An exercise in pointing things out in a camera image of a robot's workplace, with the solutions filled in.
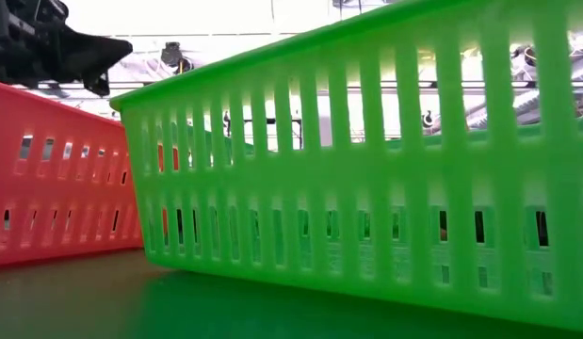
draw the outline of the red plastic basket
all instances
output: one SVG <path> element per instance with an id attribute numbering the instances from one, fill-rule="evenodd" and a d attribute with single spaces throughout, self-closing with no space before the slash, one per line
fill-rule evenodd
<path id="1" fill-rule="evenodd" d="M 123 127 L 0 84 L 0 265 L 138 247 Z"/>

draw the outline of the green plastic basket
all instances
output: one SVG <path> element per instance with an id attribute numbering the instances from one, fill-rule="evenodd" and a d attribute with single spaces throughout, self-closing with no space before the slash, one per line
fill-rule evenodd
<path id="1" fill-rule="evenodd" d="M 404 1 L 113 100 L 148 258 L 583 331 L 583 127 L 567 40 L 582 27 L 583 0 Z M 508 51 L 527 37 L 536 46 L 542 122 L 518 128 Z M 461 51 L 474 45 L 483 54 L 488 130 L 468 133 Z M 435 52 L 440 137 L 423 137 L 417 49 Z M 388 142 L 381 75 L 391 69 L 401 139 Z M 364 143 L 350 140 L 350 81 L 361 85 Z M 320 146 L 322 89 L 331 101 L 330 148 Z M 302 150 L 293 149 L 290 93 L 300 96 Z M 269 99 L 276 153 L 267 148 Z M 253 146 L 244 141 L 243 105 L 251 106 Z"/>

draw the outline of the plastic basket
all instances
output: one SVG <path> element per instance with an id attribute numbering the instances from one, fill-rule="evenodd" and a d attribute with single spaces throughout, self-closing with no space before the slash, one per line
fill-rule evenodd
<path id="1" fill-rule="evenodd" d="M 568 28 L 582 25 L 583 0 L 404 1 L 117 98 L 148 258 L 583 331 L 583 128 L 567 40 Z M 518 129 L 508 51 L 510 41 L 527 36 L 536 46 L 542 122 Z M 461 51 L 473 45 L 482 50 L 488 102 L 488 130 L 479 133 L 465 130 L 462 102 Z M 435 52 L 437 139 L 422 132 L 422 49 Z M 392 143 L 381 112 L 387 68 L 397 72 L 401 121 L 401 140 Z M 349 135 L 350 81 L 362 92 L 359 144 Z M 318 133 L 322 89 L 331 101 L 330 148 L 320 146 Z M 301 100 L 300 151 L 292 146 L 289 93 Z M 269 99 L 277 153 L 267 150 Z M 251 106 L 251 155 L 243 105 Z M 163 171 L 158 144 L 166 150 Z"/>
<path id="2" fill-rule="evenodd" d="M 123 127 L 0 84 L 0 265 L 142 246 Z"/>

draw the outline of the table surface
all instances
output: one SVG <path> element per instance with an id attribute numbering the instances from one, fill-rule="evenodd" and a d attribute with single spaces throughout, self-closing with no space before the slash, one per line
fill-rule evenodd
<path id="1" fill-rule="evenodd" d="M 0 269 L 0 338 L 576 338 L 392 302 L 174 271 L 141 250 Z"/>

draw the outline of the black machine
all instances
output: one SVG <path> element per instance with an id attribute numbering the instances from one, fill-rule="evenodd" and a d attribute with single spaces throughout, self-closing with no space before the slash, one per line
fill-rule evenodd
<path id="1" fill-rule="evenodd" d="M 58 0 L 0 0 L 0 82 L 37 89 L 42 81 L 79 81 L 108 95 L 107 71 L 132 45 L 77 33 L 65 24 L 68 16 Z"/>

